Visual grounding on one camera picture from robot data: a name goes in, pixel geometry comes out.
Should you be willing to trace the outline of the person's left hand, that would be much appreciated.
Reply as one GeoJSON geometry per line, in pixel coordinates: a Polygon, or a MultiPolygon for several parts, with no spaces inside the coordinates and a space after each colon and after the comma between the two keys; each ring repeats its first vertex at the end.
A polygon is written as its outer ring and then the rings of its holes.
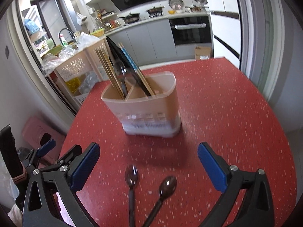
{"type": "Polygon", "coordinates": [[[19,159],[9,124],[1,129],[1,155],[13,182],[17,185],[26,180],[27,172],[19,159]]]}

